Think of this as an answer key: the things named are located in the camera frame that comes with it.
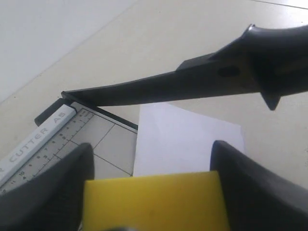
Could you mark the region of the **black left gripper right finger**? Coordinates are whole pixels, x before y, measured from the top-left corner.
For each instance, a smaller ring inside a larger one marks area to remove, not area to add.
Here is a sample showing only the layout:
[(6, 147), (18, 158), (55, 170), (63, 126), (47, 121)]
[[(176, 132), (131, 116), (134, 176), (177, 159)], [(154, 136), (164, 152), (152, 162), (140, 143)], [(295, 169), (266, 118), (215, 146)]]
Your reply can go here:
[(225, 141), (212, 146), (210, 170), (217, 171), (233, 231), (306, 231), (308, 191), (286, 180)]

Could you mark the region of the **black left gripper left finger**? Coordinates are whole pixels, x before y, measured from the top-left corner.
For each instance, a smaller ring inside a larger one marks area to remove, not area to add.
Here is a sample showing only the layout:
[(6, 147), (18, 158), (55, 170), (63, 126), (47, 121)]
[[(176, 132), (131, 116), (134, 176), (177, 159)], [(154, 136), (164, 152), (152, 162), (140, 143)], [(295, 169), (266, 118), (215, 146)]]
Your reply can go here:
[(93, 178), (93, 148), (82, 143), (37, 177), (0, 196), (0, 229), (77, 231), (84, 184)]

